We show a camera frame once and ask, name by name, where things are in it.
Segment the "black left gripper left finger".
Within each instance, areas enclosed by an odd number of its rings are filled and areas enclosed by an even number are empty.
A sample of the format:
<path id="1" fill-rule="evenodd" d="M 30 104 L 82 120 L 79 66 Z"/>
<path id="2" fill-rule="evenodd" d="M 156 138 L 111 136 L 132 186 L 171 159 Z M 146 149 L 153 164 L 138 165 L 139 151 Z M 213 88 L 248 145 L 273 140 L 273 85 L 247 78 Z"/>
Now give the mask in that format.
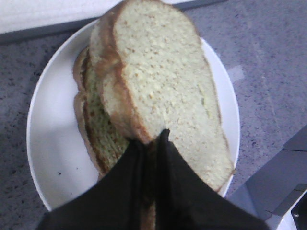
<path id="1" fill-rule="evenodd" d="M 44 215 L 39 230 L 139 230 L 146 147 L 131 141 L 111 171 L 76 199 Z"/>

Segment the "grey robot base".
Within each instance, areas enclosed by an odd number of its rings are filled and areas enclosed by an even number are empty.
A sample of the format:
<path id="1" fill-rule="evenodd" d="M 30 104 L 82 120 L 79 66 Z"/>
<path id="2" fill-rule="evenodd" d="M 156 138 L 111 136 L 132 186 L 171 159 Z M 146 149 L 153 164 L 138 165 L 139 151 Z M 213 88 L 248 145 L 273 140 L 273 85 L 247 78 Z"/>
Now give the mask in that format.
<path id="1" fill-rule="evenodd" d="M 307 228 L 307 128 L 239 187 L 229 200 L 272 230 Z"/>

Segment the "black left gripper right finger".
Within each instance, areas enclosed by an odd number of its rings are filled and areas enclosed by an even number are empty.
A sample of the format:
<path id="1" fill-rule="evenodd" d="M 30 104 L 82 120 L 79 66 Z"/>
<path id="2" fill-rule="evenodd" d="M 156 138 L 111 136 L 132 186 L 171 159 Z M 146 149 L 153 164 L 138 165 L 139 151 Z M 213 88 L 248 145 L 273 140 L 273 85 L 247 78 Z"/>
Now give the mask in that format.
<path id="1" fill-rule="evenodd" d="M 189 167 L 170 131 L 157 144 L 156 228 L 158 230 L 267 230 L 267 224 L 212 190 Z"/>

